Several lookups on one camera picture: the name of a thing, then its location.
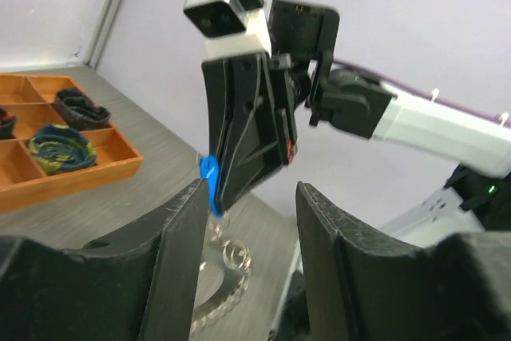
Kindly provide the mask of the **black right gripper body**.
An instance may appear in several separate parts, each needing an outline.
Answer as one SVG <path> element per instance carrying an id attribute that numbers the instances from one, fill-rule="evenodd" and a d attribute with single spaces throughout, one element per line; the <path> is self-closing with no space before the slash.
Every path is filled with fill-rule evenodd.
<path id="1" fill-rule="evenodd" d="M 289 165 L 297 153 L 295 110 L 308 98 L 311 79 L 305 62 L 293 62 L 290 55 L 272 57 L 269 71 L 279 151 L 283 165 Z"/>

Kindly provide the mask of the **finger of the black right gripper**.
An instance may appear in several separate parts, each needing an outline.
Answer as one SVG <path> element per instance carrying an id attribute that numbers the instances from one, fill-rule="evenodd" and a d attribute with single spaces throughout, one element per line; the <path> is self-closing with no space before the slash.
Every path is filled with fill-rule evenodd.
<path id="1" fill-rule="evenodd" d="M 268 56 L 238 57 L 232 67 L 232 120 L 223 155 L 224 210 L 281 165 Z"/>
<path id="2" fill-rule="evenodd" d="M 208 105 L 209 153 L 216 157 L 219 165 L 230 165 L 228 139 L 234 105 L 232 59 L 204 61 L 201 68 Z"/>

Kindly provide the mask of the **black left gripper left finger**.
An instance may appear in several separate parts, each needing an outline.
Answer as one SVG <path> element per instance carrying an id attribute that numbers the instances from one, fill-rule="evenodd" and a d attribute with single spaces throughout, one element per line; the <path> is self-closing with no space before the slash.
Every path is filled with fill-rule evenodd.
<path id="1" fill-rule="evenodd" d="M 81 249 L 2 237 L 2 339 L 186 340 L 207 218 L 194 180 Z"/>

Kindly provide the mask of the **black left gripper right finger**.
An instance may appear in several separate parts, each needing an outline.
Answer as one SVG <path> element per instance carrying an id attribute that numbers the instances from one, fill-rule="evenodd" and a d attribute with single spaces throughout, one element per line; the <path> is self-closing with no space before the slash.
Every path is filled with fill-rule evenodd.
<path id="1" fill-rule="evenodd" d="M 296 218 L 311 336 L 507 340 L 510 234 L 458 233 L 418 248 L 298 183 Z"/>

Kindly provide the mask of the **silver key with blue tag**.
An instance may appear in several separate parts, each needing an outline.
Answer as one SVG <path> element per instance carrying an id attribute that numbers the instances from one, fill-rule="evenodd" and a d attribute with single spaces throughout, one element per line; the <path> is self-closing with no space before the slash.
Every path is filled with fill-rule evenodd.
<path id="1" fill-rule="evenodd" d="M 220 176 L 220 166 L 215 156 L 208 155 L 198 160 L 200 178 L 208 183 L 208 203 L 214 216 L 222 218 L 224 212 L 218 208 L 216 203 L 216 193 Z"/>

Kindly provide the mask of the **large metal disc keyring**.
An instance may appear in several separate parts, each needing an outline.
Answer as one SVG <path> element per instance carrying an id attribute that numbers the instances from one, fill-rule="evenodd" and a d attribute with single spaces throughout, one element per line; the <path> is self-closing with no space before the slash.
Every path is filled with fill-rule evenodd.
<path id="1" fill-rule="evenodd" d="M 249 248 L 227 234 L 230 219 L 208 217 L 199 267 L 190 339 L 212 327 L 237 306 L 252 273 Z"/>

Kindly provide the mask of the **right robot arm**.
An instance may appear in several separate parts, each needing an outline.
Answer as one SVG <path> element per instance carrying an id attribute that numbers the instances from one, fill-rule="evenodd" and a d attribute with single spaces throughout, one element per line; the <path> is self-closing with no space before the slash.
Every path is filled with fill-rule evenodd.
<path id="1" fill-rule="evenodd" d="M 212 213 L 222 216 L 297 152 L 295 110 L 367 140 L 393 141 L 457 167 L 443 216 L 510 228 L 510 125 L 407 93 L 354 65 L 334 67 L 337 10 L 290 0 L 215 0 L 189 12 L 210 41 L 202 63 L 209 154 L 200 161 Z"/>

